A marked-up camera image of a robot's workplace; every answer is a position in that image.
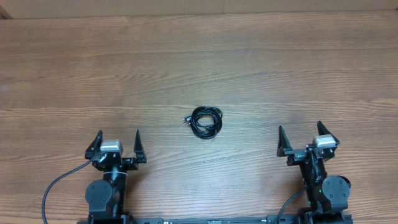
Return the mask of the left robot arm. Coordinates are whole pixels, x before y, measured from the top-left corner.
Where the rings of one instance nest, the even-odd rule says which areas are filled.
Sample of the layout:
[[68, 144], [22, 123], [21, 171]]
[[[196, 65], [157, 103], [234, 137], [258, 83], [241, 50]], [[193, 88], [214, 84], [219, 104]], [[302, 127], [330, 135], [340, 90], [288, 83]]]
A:
[[123, 157], [120, 140], [104, 140], [99, 131], [85, 151], [85, 159], [103, 173], [103, 177], [92, 182], [85, 192], [89, 205], [88, 223], [135, 223], [130, 212], [124, 210], [127, 172], [138, 170], [139, 164], [147, 162], [139, 130], [134, 141], [134, 157]]

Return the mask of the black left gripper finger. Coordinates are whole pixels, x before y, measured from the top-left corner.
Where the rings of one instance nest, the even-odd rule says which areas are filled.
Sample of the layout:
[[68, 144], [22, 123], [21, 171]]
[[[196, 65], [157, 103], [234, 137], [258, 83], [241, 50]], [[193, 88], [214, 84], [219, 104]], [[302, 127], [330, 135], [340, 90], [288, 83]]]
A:
[[95, 156], [95, 154], [100, 150], [102, 142], [103, 142], [103, 132], [102, 130], [99, 130], [95, 139], [85, 151], [85, 159], [92, 159]]
[[142, 146], [140, 132], [136, 130], [136, 137], [134, 141], [134, 153], [136, 154], [136, 164], [146, 163], [147, 157]]

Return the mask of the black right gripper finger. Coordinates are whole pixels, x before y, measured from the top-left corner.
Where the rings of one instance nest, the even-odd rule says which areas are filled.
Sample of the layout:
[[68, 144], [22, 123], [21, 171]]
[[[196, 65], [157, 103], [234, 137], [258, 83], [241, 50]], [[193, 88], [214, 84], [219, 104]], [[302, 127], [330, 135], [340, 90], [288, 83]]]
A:
[[325, 125], [321, 121], [317, 122], [317, 129], [320, 136], [329, 134], [333, 137], [337, 146], [340, 144], [340, 141], [325, 127]]
[[287, 135], [282, 125], [279, 126], [278, 133], [279, 133], [279, 140], [277, 146], [277, 157], [288, 156], [293, 149], [290, 145], [290, 142], [287, 138]]

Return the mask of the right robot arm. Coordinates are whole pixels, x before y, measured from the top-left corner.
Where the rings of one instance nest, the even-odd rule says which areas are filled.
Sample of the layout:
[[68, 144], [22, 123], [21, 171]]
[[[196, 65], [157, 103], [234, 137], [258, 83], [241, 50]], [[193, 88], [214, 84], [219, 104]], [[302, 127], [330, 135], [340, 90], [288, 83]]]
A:
[[[341, 175], [328, 175], [324, 162], [334, 158], [340, 141], [321, 121], [317, 122], [318, 135], [303, 149], [293, 149], [283, 126], [279, 126], [277, 156], [286, 157], [288, 166], [299, 166], [304, 188], [293, 194], [279, 210], [276, 222], [289, 223], [353, 223], [351, 215], [345, 215], [348, 208], [351, 182]], [[309, 206], [298, 210], [296, 215], [285, 215], [285, 208], [307, 194]]]

